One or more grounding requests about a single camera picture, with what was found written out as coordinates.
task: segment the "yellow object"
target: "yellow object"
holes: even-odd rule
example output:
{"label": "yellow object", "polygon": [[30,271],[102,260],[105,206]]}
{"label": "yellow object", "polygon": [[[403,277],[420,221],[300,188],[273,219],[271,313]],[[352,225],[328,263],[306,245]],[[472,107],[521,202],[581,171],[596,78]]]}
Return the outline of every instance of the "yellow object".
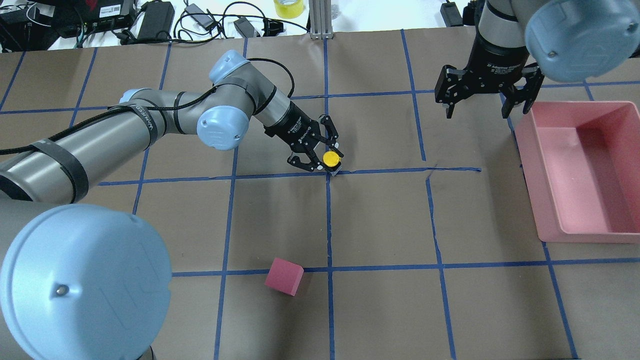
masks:
{"label": "yellow object", "polygon": [[335,151],[327,151],[323,155],[322,161],[324,161],[328,167],[334,167],[340,162],[340,156]]}
{"label": "yellow object", "polygon": [[276,6],[276,13],[283,19],[293,19],[300,16],[305,9],[305,3],[302,0],[273,0]]}

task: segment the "pink cube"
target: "pink cube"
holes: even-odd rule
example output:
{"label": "pink cube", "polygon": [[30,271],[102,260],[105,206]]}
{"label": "pink cube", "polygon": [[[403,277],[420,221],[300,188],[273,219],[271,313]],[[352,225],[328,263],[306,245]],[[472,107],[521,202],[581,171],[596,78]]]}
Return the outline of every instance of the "pink cube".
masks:
{"label": "pink cube", "polygon": [[305,270],[302,269],[302,266],[275,258],[264,284],[270,288],[294,296],[298,290],[298,285],[300,285],[303,272],[305,272]]}
{"label": "pink cube", "polygon": [[640,243],[634,103],[536,102],[515,133],[541,240]]}

